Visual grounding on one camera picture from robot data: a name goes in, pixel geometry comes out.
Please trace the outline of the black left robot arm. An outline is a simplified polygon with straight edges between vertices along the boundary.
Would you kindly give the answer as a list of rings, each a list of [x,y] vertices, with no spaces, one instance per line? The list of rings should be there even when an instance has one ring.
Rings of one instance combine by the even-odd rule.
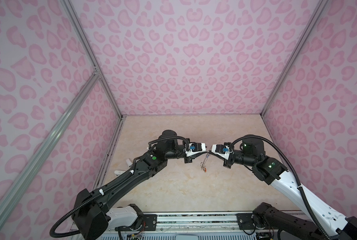
[[[206,153],[204,143],[191,142],[172,130],[165,130],[148,143],[147,151],[135,158],[132,167],[108,184],[93,191],[80,191],[71,217],[85,240],[96,240],[109,226],[107,215],[114,204],[142,182],[154,177],[167,166],[168,160],[183,159],[191,163]]]

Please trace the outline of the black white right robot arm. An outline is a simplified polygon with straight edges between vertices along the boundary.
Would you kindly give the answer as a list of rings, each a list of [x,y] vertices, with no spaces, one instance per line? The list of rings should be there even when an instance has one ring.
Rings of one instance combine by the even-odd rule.
[[[262,182],[281,192],[309,219],[299,219],[261,203],[252,214],[257,228],[277,228],[301,240],[357,240],[357,218],[347,217],[326,204],[305,187],[290,161],[270,140],[256,135],[243,136],[232,143],[213,145],[210,153],[231,168],[250,168]]]

